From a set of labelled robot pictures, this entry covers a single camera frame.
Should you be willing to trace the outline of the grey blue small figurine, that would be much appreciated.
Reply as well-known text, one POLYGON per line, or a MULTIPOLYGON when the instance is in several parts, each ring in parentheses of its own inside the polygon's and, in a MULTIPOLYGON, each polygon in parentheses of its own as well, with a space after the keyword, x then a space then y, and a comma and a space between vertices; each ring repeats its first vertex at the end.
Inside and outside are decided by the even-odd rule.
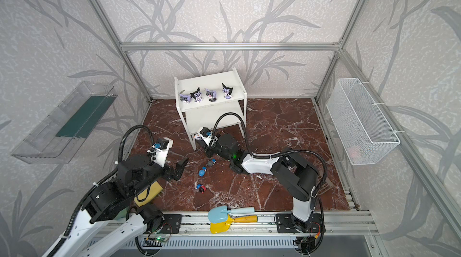
POLYGON ((207 168, 210 168, 216 164, 216 159, 209 160, 206 164, 207 168))

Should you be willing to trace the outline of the purple pale figurine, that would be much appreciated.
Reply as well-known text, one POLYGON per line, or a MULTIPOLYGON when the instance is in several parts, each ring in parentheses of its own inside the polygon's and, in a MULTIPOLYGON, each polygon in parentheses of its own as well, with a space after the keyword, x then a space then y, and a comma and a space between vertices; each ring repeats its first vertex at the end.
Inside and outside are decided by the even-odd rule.
POLYGON ((205 95, 208 98, 209 102, 216 102, 217 101, 217 91, 216 90, 209 90, 205 89, 205 95))

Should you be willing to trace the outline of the black-headed purple figurine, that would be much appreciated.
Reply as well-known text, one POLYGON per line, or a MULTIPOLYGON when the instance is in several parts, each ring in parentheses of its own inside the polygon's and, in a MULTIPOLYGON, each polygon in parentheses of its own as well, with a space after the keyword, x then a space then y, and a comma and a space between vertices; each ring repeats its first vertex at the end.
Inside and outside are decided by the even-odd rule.
POLYGON ((191 92, 190 96, 195 103, 200 103, 203 100, 200 87, 198 87, 195 91, 191 92))

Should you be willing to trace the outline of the black eared purple figurine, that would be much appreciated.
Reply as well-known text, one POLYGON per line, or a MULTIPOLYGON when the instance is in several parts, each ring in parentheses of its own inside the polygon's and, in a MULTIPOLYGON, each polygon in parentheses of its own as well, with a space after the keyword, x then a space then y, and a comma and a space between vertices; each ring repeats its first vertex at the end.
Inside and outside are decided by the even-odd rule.
POLYGON ((192 96, 190 94, 179 93, 180 102, 190 103, 192 101, 192 96))

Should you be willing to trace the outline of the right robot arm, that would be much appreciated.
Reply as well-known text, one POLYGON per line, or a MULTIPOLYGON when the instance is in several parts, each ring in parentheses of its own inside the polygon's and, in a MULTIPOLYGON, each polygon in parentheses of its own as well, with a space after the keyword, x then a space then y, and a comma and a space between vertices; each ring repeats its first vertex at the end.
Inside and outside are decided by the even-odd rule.
POLYGON ((291 222, 300 232, 307 232, 316 208, 318 192, 328 177, 324 158, 310 150, 286 148, 279 153, 254 153, 247 139, 243 119, 234 112, 221 115, 212 129, 201 127, 197 135, 208 157, 220 156, 230 162, 229 167, 237 174, 267 174, 274 176, 292 195, 291 222), (226 116, 234 116, 241 122, 246 149, 242 150, 230 134, 217 134, 219 123, 226 116))

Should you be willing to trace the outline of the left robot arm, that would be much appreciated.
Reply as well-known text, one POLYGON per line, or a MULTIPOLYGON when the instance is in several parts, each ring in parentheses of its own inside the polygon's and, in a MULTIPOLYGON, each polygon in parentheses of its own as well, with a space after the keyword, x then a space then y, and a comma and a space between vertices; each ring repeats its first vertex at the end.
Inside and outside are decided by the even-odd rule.
POLYGON ((94 183, 72 212, 66 230, 46 251, 47 257, 107 257, 124 243, 143 233, 154 233, 167 225, 162 211, 148 203, 137 207, 135 214, 115 231, 93 246, 86 244, 123 209, 131 209, 132 202, 142 192, 150 193, 151 185, 158 179, 178 181, 188 164, 186 157, 175 166, 166 164, 173 141, 169 138, 155 140, 152 131, 138 124, 123 135, 117 157, 117 166, 107 176, 94 183), (127 138, 137 129, 145 130, 151 147, 145 154, 123 158, 127 138))

